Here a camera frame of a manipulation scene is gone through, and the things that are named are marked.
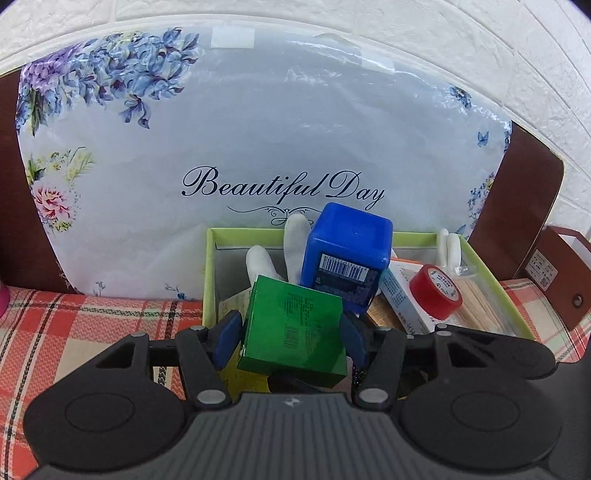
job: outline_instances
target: pink flower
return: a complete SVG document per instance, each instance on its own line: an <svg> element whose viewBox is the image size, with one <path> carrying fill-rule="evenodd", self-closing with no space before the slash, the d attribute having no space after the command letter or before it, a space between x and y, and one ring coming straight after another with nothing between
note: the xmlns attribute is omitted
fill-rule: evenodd
<svg viewBox="0 0 591 480"><path fill-rule="evenodd" d="M49 222L69 222L74 218L74 194L64 183L61 186L45 178L36 180L31 187L41 219Z"/></svg>

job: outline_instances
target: wooden headboard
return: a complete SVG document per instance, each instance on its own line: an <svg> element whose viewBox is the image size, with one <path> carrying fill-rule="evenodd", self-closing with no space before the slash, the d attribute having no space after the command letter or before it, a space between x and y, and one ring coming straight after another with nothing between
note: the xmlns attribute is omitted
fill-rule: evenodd
<svg viewBox="0 0 591 480"><path fill-rule="evenodd" d="M0 78L0 278L7 284L57 292L72 288L31 199L15 130L20 72ZM499 280L519 271L548 218L563 163L515 123L470 244Z"/></svg>

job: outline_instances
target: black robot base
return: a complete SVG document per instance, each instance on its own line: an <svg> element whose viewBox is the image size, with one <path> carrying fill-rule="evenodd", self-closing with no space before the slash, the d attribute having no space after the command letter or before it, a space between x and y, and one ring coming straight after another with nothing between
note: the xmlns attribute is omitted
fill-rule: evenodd
<svg viewBox="0 0 591 480"><path fill-rule="evenodd" d="M340 333L366 371L353 394L289 373L232 404L216 374L242 334L231 312L174 340L120 340L39 395L24 418L29 480L582 480L591 473L591 354L558 364L530 340L440 325ZM187 400L151 380L178 366ZM428 376L399 398L409 372Z"/></svg>

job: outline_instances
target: plaid bedsheet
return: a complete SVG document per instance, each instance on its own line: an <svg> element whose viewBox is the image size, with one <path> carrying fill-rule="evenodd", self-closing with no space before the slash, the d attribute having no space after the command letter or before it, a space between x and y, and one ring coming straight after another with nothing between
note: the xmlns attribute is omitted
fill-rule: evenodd
<svg viewBox="0 0 591 480"><path fill-rule="evenodd" d="M36 462L22 417L33 398L122 337L139 330L173 338L200 325L199 301L120 300L10 288L0 317L0 478L20 480ZM156 368L154 381L183 396L177 368Z"/></svg>
<svg viewBox="0 0 591 480"><path fill-rule="evenodd" d="M529 279L501 282L535 339L545 344L559 362L581 360L591 334L591 314L569 332L542 291Z"/></svg>

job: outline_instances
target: blue cube container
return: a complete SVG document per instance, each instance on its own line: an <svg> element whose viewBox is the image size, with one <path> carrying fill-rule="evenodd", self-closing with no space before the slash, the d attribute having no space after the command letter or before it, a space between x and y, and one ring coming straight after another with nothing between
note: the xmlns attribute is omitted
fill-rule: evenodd
<svg viewBox="0 0 591 480"><path fill-rule="evenodd" d="M392 222L328 203L308 237L300 285L338 295L343 308L365 313L390 264Z"/></svg>

